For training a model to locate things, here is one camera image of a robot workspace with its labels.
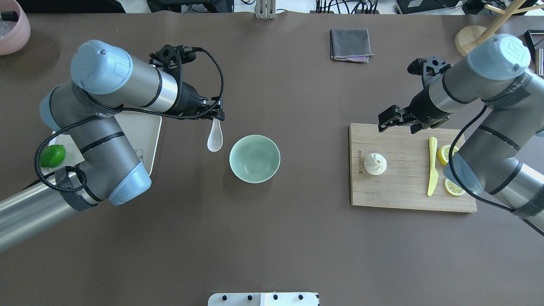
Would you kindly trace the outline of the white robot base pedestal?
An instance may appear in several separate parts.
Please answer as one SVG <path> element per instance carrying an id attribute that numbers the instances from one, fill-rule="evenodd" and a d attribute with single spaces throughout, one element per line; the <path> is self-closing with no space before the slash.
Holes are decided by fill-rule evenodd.
<path id="1" fill-rule="evenodd" d="M 238 292 L 211 294 L 208 306 L 320 306 L 314 292 Z"/>

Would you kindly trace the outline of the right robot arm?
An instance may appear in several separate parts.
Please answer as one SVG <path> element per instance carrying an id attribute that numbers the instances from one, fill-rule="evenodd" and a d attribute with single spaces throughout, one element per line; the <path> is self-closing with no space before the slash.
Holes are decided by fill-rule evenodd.
<path id="1" fill-rule="evenodd" d="M 417 58 L 408 73 L 422 78 L 423 89 L 407 107 L 393 105 L 379 114 L 378 130 L 410 126 L 411 133 L 437 128 L 461 107 L 476 100 L 488 116 L 460 150 L 453 154 L 443 174 L 480 200 L 515 215 L 543 234 L 543 174 L 519 161 L 518 152 L 544 128 L 544 82 L 530 68 L 529 49 L 518 37 L 496 34 L 474 47 L 452 65 L 438 57 Z"/>

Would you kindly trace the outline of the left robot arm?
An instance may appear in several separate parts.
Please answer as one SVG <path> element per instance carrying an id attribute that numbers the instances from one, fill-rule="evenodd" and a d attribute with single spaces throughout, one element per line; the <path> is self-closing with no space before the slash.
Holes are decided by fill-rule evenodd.
<path id="1" fill-rule="evenodd" d="M 222 71 L 219 94 L 210 99 L 183 81 L 183 64 L 194 61 L 198 52 L 219 68 L 202 47 L 165 45 L 150 54 L 149 62 L 100 40 L 79 47 L 71 60 L 71 80 L 55 87 L 40 104 L 41 118 L 54 133 L 34 155 L 37 180 L 1 201 L 2 252 L 105 199 L 119 206 L 151 187 L 117 114 L 225 119 Z M 72 138 L 84 160 L 43 174 L 43 150 L 61 134 Z"/>

